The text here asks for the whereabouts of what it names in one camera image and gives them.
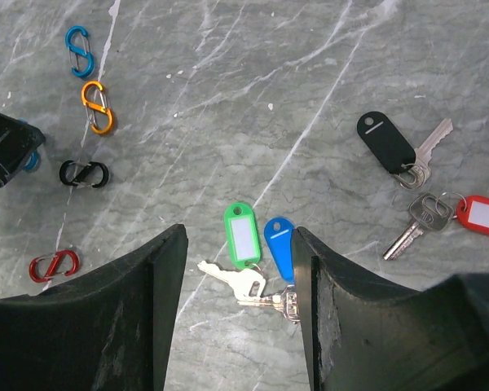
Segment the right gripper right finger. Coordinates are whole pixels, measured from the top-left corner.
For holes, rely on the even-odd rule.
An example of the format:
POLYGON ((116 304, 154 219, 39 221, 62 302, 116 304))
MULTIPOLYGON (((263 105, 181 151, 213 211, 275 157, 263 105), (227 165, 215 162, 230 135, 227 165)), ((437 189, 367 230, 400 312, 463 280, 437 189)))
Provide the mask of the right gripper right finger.
POLYGON ((489 390, 489 273, 416 291, 359 266, 305 227, 291 239, 313 390, 489 390))

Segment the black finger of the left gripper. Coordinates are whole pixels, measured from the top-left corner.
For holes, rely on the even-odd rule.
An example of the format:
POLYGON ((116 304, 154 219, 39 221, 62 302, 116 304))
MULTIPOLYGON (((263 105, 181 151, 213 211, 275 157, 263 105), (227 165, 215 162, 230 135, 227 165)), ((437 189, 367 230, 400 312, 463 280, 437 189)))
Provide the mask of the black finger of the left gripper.
POLYGON ((0 188, 25 167, 45 141, 37 127, 0 113, 0 188))

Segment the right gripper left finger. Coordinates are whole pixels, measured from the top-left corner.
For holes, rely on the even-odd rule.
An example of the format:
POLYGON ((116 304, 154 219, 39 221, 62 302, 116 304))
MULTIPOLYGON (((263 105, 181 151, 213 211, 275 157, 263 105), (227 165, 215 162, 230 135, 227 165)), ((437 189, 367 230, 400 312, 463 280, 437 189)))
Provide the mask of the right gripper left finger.
POLYGON ((161 390, 187 260, 175 224, 36 295, 0 299, 0 390, 161 390))

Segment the black S-carabiner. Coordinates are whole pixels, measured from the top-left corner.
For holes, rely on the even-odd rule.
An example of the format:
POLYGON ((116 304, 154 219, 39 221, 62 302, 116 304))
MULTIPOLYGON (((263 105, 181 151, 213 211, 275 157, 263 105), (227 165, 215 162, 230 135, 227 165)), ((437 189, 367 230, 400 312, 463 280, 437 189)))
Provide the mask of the black S-carabiner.
POLYGON ((69 187, 90 187, 94 189, 105 187, 110 179, 108 167, 100 162, 89 161, 81 163, 77 160, 66 160, 59 168, 59 180, 69 187), (73 177, 68 176, 68 171, 72 166, 79 166, 81 170, 73 177), (97 183, 87 182, 87 178, 99 169, 102 173, 102 178, 97 183))

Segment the green tag key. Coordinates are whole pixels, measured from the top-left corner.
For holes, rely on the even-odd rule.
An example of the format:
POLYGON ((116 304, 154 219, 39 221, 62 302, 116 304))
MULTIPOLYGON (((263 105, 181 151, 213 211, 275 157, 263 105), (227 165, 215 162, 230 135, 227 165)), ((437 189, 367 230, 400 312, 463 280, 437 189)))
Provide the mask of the green tag key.
POLYGON ((229 255, 236 269, 224 270, 207 261, 201 261, 197 267, 226 283, 238 301, 258 301, 267 280, 258 269, 262 253, 253 210, 245 203, 231 204, 223 214, 223 221, 229 255))

